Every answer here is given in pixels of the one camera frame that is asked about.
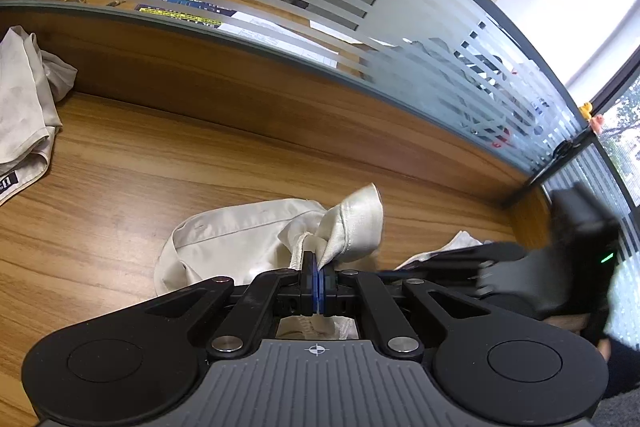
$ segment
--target gray ridged grip surface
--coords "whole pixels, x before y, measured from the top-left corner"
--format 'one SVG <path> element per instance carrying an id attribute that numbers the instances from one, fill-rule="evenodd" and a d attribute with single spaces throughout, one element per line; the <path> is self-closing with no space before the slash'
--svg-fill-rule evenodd
<path id="1" fill-rule="evenodd" d="M 214 363 L 193 395 L 145 427 L 487 427 L 436 390 L 420 364 L 370 341 L 262 341 Z M 54 427 L 46 422 L 42 427 Z M 572 427 L 590 427 L 585 420 Z"/>

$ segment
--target wooden desk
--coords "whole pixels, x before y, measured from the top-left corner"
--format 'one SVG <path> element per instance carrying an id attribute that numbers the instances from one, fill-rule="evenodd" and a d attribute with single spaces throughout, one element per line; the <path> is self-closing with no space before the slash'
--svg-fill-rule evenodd
<path id="1" fill-rule="evenodd" d="M 42 336 L 154 296 L 153 266 L 192 214 L 275 198 L 329 207 L 374 182 L 380 265 L 458 230 L 513 240 L 506 213 L 428 182 L 172 114 L 75 94 L 49 173 L 0 207 L 0 417 L 33 426 L 20 365 Z"/>

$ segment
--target wood grain surface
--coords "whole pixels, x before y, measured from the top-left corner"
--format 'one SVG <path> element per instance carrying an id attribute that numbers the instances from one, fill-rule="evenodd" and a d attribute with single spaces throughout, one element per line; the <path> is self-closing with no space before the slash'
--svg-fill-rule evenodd
<path id="1" fill-rule="evenodd" d="M 508 210 L 516 241 L 527 250 L 549 244 L 550 204 L 542 188 L 532 188 Z"/>
<path id="2" fill-rule="evenodd" d="M 81 9 L 0 9 L 78 68 L 76 89 L 310 147 L 502 201 L 526 175 L 370 93 L 274 55 L 164 22 Z"/>
<path id="3" fill-rule="evenodd" d="M 0 425 L 35 423 L 20 384 L 28 349 L 58 328 L 154 296 L 175 226 L 221 206 L 310 198 L 329 207 L 374 182 L 380 264 L 458 230 L 513 240 L 509 217 L 439 185 L 157 110 L 74 94 L 41 180 L 0 206 Z"/>

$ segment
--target white fabric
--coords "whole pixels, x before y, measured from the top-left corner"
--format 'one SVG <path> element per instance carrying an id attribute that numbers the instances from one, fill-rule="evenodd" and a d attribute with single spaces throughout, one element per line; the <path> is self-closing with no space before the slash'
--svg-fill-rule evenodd
<path id="1" fill-rule="evenodd" d="M 14 26 L 0 42 L 0 204 L 49 168 L 62 127 L 54 101 L 73 87 L 77 70 L 43 52 L 34 34 Z"/>
<path id="2" fill-rule="evenodd" d="M 401 269 L 403 266 L 412 263 L 413 261 L 426 261 L 436 255 L 437 253 L 446 251 L 446 250 L 457 250 L 458 248 L 468 248 L 468 247 L 477 247 L 478 245 L 482 245 L 480 241 L 474 239 L 469 235 L 466 230 L 460 230 L 451 241 L 449 241 L 444 247 L 439 250 L 433 250 L 430 252 L 417 253 L 416 255 L 410 257 L 404 263 L 396 268 L 396 270 Z"/>
<path id="3" fill-rule="evenodd" d="M 303 251 L 316 254 L 318 267 L 372 269 L 380 244 L 383 211 L 373 184 L 354 192 L 330 210 L 317 201 L 277 200 L 210 210 L 192 216 L 173 231 L 156 264 L 158 295 L 216 275 L 249 284 L 258 273 L 302 268 Z M 289 317 L 278 336 L 357 338 L 345 317 Z"/>

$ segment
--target tree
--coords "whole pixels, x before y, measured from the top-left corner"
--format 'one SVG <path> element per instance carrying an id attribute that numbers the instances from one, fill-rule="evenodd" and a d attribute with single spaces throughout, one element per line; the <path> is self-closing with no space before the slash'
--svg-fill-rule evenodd
<path id="1" fill-rule="evenodd" d="M 620 96 L 614 107 L 618 122 L 615 127 L 604 128 L 604 140 L 617 138 L 629 129 L 640 128 L 640 77 Z"/>
<path id="2" fill-rule="evenodd" d="M 640 77 L 620 96 L 613 108 L 616 112 L 616 126 L 606 127 L 605 121 L 600 141 L 623 178 L 636 176 L 636 165 L 623 147 L 622 133 L 640 128 Z"/>

